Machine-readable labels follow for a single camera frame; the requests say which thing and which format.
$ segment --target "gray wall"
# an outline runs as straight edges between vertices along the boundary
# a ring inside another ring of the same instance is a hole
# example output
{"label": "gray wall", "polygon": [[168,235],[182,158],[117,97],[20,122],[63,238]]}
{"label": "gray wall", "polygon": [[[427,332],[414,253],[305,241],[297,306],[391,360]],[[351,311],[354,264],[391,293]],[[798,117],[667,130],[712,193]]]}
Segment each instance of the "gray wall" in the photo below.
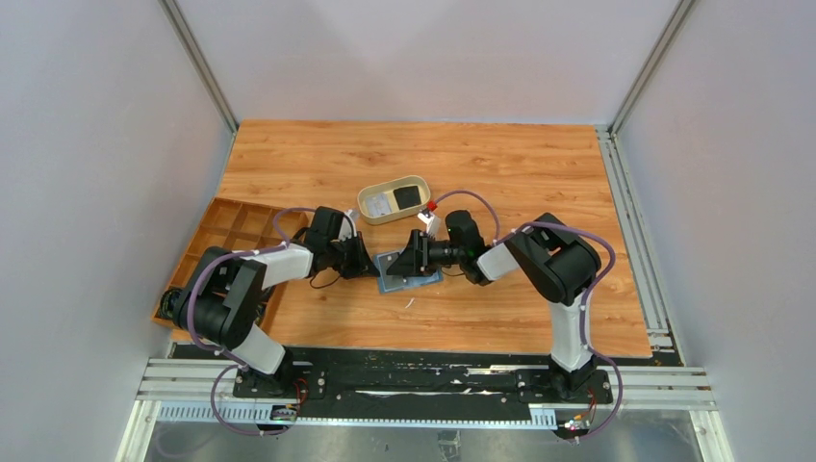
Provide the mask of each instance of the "gray wall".
{"label": "gray wall", "polygon": [[622,134],[736,460],[811,460],[816,4],[701,0]]}
{"label": "gray wall", "polygon": [[0,459],[110,461],[228,138],[156,1],[0,3]]}
{"label": "gray wall", "polygon": [[608,122],[676,0],[182,0],[239,118]]}

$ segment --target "purple cable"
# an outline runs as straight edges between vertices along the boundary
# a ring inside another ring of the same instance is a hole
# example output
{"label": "purple cable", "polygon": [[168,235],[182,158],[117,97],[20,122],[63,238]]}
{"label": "purple cable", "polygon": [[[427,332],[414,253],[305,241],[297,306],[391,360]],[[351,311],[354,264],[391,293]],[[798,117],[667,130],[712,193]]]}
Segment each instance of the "purple cable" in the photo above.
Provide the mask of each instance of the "purple cable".
{"label": "purple cable", "polygon": [[[278,220],[281,216],[289,213],[289,212],[314,212],[315,209],[310,209],[308,207],[291,207],[289,209],[284,209],[275,214],[275,217],[272,219],[272,227],[274,227],[275,231],[283,238],[285,244],[284,245],[276,245],[273,247],[262,248],[258,250],[257,255],[265,254],[265,253],[272,253],[277,252],[279,250],[283,250],[284,248],[288,247],[289,244],[292,242],[289,236],[283,232],[283,230],[278,225]],[[198,279],[195,280],[195,284],[192,286],[192,291],[190,293],[190,301],[188,302],[187,308],[187,331],[190,332],[190,336],[192,337],[192,342],[201,349],[206,349],[207,351],[218,351],[217,346],[207,345],[201,342],[201,339],[198,338],[198,333],[195,332],[195,325],[193,323],[193,312],[195,310],[195,302],[198,300],[198,293],[201,291],[201,286],[204,284],[204,281],[207,277],[218,267],[218,265],[226,262],[227,260],[231,260],[233,258],[241,258],[241,257],[249,257],[256,255],[254,251],[246,251],[246,252],[233,252],[228,253],[226,255],[221,255],[220,257],[216,258],[209,265],[207,265],[201,274],[198,276]],[[245,367],[246,364],[242,361],[238,356],[232,354],[228,350],[223,351],[223,355],[226,358],[229,358],[236,363],[240,364],[242,367]]]}
{"label": "purple cable", "polygon": [[213,389],[210,392],[210,407],[213,408],[213,415],[216,416],[216,420],[218,421],[218,423],[225,426],[228,430],[232,431],[233,433],[238,433],[239,435],[244,436],[274,436],[280,435],[281,433],[285,433],[287,430],[292,428],[291,426],[288,426],[282,430],[268,430],[268,431],[244,430],[242,428],[233,426],[231,423],[228,423],[227,421],[224,420],[223,417],[221,417],[221,414],[218,412],[218,407],[216,406],[216,389],[218,388],[218,383],[228,372],[232,371],[233,369],[237,369],[238,367],[239,366],[237,364],[228,366],[226,369],[221,371],[221,373],[216,377],[216,381],[213,382]]}
{"label": "purple cable", "polygon": [[586,345],[587,349],[592,354],[596,355],[598,358],[600,358],[601,360],[603,360],[604,362],[609,364],[609,366],[611,366],[612,370],[615,372],[615,376],[618,378],[618,398],[615,400],[615,405],[612,407],[612,412],[609,414],[609,416],[606,419],[604,419],[603,422],[601,422],[600,425],[598,425],[594,430],[592,430],[591,432],[587,433],[586,435],[584,435],[582,437],[582,439],[587,439],[587,438],[589,438],[589,437],[591,437],[593,435],[596,435],[596,434],[600,433],[601,430],[606,428],[612,422],[612,419],[614,419],[615,416],[618,414],[618,411],[621,409],[621,404],[624,401],[624,378],[621,376],[621,370],[618,368],[618,365],[615,364],[615,361],[613,361],[612,358],[610,358],[610,357],[598,352],[596,349],[592,348],[592,345],[590,344],[589,339],[586,336],[586,323],[587,323],[587,316],[588,316],[588,313],[589,313],[589,305],[587,304],[587,302],[589,301],[590,294],[595,289],[595,287],[598,285],[598,283],[601,281],[601,279],[603,279],[603,277],[606,276],[606,274],[608,274],[609,271],[612,270],[612,267],[615,266],[615,261],[617,259],[616,256],[615,256],[615,249],[612,248],[612,244],[608,243],[604,238],[602,238],[601,236],[598,236],[596,234],[593,234],[593,233],[590,233],[590,232],[587,232],[587,231],[584,231],[584,230],[581,230],[581,229],[572,228],[571,226],[565,226],[563,224],[556,224],[556,223],[547,223],[547,222],[544,222],[544,221],[529,221],[529,222],[519,226],[516,229],[516,231],[514,231],[514,232],[508,234],[507,236],[501,238],[500,240],[498,240],[496,242],[496,245],[504,243],[505,241],[512,238],[514,235],[516,235],[516,233],[519,233],[519,232],[523,231],[527,227],[555,229],[555,230],[558,230],[558,231],[566,231],[568,233],[577,234],[578,236],[581,236],[581,237],[590,239],[592,241],[595,241],[596,243],[603,246],[603,248],[605,248],[606,251],[609,253],[609,263],[598,273],[598,277],[596,277],[595,280],[592,281],[592,283],[589,285],[589,287],[586,289],[586,291],[584,291],[584,294],[581,297],[581,306],[583,307],[583,309],[581,310],[581,316],[579,318],[579,325],[580,325],[581,343]]}
{"label": "purple cable", "polygon": [[283,230],[280,228],[280,225],[278,225],[278,220],[282,216],[286,215],[289,212],[311,212],[311,213],[314,213],[315,209],[310,209],[309,207],[290,207],[288,209],[283,209],[280,212],[278,212],[277,214],[275,214],[275,218],[272,219],[272,227],[275,228],[275,232],[277,232],[280,235],[280,237],[283,238],[283,242],[286,243],[286,247],[289,246],[289,243],[292,241],[292,238],[290,238],[289,236],[287,236],[286,233],[283,232]]}
{"label": "purple cable", "polygon": [[[272,253],[278,252],[283,250],[283,245],[276,245],[274,247],[267,247],[262,248],[260,250],[251,251],[251,252],[233,252],[227,253],[226,255],[221,255],[220,257],[216,258],[209,265],[204,267],[204,270],[201,271],[201,274],[198,276],[198,279],[195,280],[195,284],[192,285],[192,291],[190,292],[190,301],[188,302],[187,307],[187,331],[190,332],[190,336],[192,337],[192,342],[196,344],[201,349],[206,349],[208,351],[217,351],[219,348],[217,346],[207,345],[201,342],[201,339],[198,337],[198,333],[195,331],[195,323],[193,322],[193,314],[195,310],[195,302],[198,300],[198,293],[201,291],[201,286],[204,284],[204,281],[207,277],[218,267],[218,265],[226,262],[227,260],[231,260],[233,258],[241,258],[241,257],[249,257],[254,255],[261,255],[265,253]],[[229,350],[224,349],[222,351],[224,357],[229,358],[242,367],[246,367],[244,361],[241,360],[238,356],[232,354]]]}
{"label": "purple cable", "polygon": [[442,202],[443,199],[445,199],[446,197],[450,197],[454,194],[472,195],[473,197],[479,199],[481,203],[485,204],[485,207],[487,207],[487,211],[490,212],[490,215],[493,216],[493,220],[496,222],[496,236],[494,237],[494,241],[498,240],[498,234],[501,232],[501,230],[499,229],[500,225],[498,224],[498,215],[496,214],[496,210],[481,195],[468,190],[453,190],[440,195],[434,202],[439,204],[440,202]]}

